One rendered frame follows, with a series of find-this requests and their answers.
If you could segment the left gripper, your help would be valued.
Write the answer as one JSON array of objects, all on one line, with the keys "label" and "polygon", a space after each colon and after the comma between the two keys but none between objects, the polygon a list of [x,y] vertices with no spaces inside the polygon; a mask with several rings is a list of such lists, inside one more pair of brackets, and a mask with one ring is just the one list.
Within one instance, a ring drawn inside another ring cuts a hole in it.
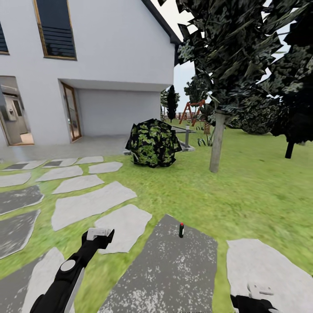
[{"label": "left gripper", "polygon": [[[105,228],[105,229],[108,229],[108,228]],[[97,238],[95,238],[94,240],[87,240],[87,233],[85,233],[82,235],[83,245],[81,248],[89,249],[92,253],[92,256],[94,256],[94,254],[96,253],[96,251],[98,251],[98,249],[105,250],[107,248],[107,245],[109,243],[112,243],[114,232],[115,230],[112,230],[110,234],[107,236],[98,235]]]}]

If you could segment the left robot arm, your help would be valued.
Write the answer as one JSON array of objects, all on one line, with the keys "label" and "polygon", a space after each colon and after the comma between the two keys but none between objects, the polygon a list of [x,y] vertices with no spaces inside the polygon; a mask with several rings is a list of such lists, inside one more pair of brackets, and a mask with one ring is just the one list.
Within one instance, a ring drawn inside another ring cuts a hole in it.
[{"label": "left robot arm", "polygon": [[91,227],[83,234],[83,245],[61,265],[54,283],[41,294],[30,313],[69,313],[83,280],[85,268],[98,249],[105,250],[115,230]]}]

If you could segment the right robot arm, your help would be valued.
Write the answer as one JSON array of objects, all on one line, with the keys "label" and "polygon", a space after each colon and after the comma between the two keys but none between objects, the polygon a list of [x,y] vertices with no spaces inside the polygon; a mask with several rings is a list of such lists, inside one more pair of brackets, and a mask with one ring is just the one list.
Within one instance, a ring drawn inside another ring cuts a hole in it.
[{"label": "right robot arm", "polygon": [[268,300],[263,300],[260,294],[274,295],[273,287],[267,284],[248,282],[247,290],[249,296],[231,295],[232,306],[239,309],[239,313],[283,313],[277,308],[272,307]]}]

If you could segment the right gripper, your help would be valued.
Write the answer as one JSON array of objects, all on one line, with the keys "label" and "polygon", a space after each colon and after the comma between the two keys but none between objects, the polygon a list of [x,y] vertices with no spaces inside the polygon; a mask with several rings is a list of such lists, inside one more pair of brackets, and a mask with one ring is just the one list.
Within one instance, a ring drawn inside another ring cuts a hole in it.
[{"label": "right gripper", "polygon": [[257,306],[272,306],[268,300],[256,300],[248,296],[231,295],[232,306],[239,309],[239,313],[255,313]]}]

